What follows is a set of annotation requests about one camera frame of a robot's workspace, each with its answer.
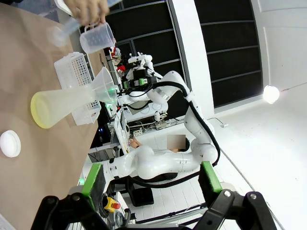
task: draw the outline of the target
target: black hair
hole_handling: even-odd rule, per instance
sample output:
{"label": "black hair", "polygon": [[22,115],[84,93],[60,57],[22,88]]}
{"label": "black hair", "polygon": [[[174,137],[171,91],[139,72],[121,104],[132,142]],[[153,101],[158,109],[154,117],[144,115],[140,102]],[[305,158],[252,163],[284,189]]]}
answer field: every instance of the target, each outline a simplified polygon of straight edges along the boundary
{"label": "black hair", "polygon": [[189,140],[186,138],[186,148],[185,149],[179,149],[179,152],[186,152],[188,151],[190,148],[190,142]]}

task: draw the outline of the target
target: bolt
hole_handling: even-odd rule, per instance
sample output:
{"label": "bolt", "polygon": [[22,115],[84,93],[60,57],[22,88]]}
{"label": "bolt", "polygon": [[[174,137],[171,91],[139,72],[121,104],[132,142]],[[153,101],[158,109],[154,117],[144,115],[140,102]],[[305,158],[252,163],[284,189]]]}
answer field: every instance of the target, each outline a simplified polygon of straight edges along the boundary
{"label": "bolt", "polygon": [[78,200],[80,200],[80,197],[79,197],[78,195],[74,195],[74,196],[72,197],[72,199],[73,199],[74,201],[78,201]]}
{"label": "bolt", "polygon": [[254,199],[257,198],[257,196],[256,196],[256,194],[253,194],[253,193],[252,193],[252,194],[250,195],[250,198],[252,198],[252,199],[254,200]]}
{"label": "bolt", "polygon": [[54,201],[55,200],[53,198],[48,198],[47,203],[51,205],[54,203]]}
{"label": "bolt", "polygon": [[225,192],[224,192],[224,195],[225,195],[226,197],[230,197],[230,196],[231,196],[231,193],[230,193],[229,191],[225,191]]}

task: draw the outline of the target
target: red button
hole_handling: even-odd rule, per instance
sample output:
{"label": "red button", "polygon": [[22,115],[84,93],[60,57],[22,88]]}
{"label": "red button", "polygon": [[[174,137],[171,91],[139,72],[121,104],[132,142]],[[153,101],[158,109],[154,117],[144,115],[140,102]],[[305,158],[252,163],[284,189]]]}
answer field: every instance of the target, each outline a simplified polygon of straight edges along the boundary
{"label": "red button", "polygon": [[112,208],[115,208],[115,209],[120,209],[120,204],[112,204]]}

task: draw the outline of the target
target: tabletop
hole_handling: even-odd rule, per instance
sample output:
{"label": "tabletop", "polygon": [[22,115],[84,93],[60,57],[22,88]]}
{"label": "tabletop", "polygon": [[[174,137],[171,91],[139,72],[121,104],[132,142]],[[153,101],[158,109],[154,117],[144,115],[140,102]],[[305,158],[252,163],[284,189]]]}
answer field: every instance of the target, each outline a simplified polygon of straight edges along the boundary
{"label": "tabletop", "polygon": [[32,119],[30,102],[38,91],[60,89],[53,63],[72,52],[47,40],[58,23],[0,3],[0,133],[14,130],[21,152],[0,152],[0,213],[18,230],[31,228],[43,197],[64,198],[75,186],[97,130],[76,126],[71,114],[50,129]]}

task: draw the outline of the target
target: white basket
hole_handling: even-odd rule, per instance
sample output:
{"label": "white basket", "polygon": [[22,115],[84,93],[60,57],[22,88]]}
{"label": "white basket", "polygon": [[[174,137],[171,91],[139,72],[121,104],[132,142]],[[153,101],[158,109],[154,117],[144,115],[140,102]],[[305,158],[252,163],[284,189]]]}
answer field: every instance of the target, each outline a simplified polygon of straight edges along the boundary
{"label": "white basket", "polygon": [[[92,83],[83,54],[73,52],[54,63],[62,89],[75,88]],[[76,125],[94,123],[99,116],[99,101],[75,109],[71,114]]]}

